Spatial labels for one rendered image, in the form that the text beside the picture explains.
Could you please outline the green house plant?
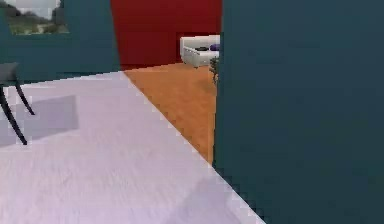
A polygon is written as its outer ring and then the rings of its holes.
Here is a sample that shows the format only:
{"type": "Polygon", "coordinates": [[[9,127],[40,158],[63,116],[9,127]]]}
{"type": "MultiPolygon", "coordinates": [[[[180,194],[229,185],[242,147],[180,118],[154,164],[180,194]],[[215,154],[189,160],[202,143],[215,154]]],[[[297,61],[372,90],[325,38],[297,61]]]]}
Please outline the green house plant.
{"type": "Polygon", "coordinates": [[[210,60],[209,70],[213,73],[213,83],[217,84],[218,71],[219,71],[219,58],[218,57],[214,57],[210,60]]]}

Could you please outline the white sofa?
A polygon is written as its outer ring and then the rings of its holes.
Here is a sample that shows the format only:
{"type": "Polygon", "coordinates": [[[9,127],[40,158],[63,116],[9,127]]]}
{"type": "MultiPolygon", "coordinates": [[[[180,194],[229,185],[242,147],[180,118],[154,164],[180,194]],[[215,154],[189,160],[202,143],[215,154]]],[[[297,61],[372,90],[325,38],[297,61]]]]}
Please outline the white sofa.
{"type": "Polygon", "coordinates": [[[219,56],[219,51],[211,51],[210,45],[220,44],[219,35],[192,36],[180,38],[180,57],[185,64],[195,68],[210,64],[210,60],[219,56]],[[208,51],[197,51],[195,48],[207,47],[208,51]]]}

